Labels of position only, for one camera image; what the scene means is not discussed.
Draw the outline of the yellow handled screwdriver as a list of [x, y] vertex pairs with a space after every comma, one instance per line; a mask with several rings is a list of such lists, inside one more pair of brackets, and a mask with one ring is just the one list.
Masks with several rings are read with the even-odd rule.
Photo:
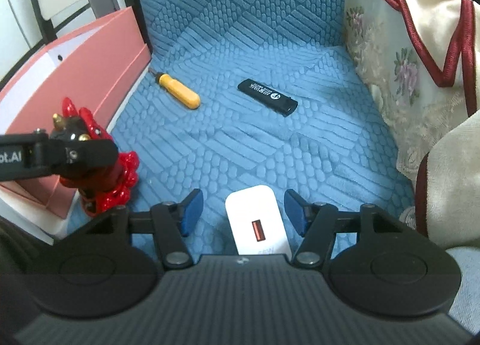
[[177, 79], [174, 79], [169, 74], [157, 72], [153, 69], [148, 70], [154, 76], [155, 82], [176, 98], [182, 105], [191, 110], [196, 110], [201, 104], [201, 99], [198, 93], [186, 87]]

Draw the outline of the pink cardboard box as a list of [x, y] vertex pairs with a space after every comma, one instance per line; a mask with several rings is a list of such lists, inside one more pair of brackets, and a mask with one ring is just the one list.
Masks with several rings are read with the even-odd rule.
[[127, 204], [139, 158], [107, 125], [150, 57], [131, 9], [41, 49], [1, 92], [1, 185], [61, 218]]

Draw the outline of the red black lion figurine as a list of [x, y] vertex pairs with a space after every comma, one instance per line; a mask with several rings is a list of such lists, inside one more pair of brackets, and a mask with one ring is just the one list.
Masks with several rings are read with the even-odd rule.
[[51, 138], [72, 143], [69, 164], [57, 170], [59, 182], [78, 190], [83, 210], [95, 217], [128, 203], [137, 183], [139, 158], [134, 151], [121, 152], [107, 130], [86, 107], [78, 109], [66, 97], [62, 112], [52, 117]]

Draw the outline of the white USB wall charger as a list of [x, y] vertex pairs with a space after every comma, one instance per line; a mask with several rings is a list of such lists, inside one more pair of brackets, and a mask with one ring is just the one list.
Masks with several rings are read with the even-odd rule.
[[257, 185], [230, 193], [225, 200], [239, 255], [285, 255], [292, 257], [287, 232], [273, 190]]

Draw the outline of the black lighter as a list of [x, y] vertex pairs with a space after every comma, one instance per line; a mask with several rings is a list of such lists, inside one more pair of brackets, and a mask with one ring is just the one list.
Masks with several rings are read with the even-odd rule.
[[242, 81], [238, 90], [283, 116], [291, 115], [298, 106], [298, 102], [291, 97], [253, 79]]

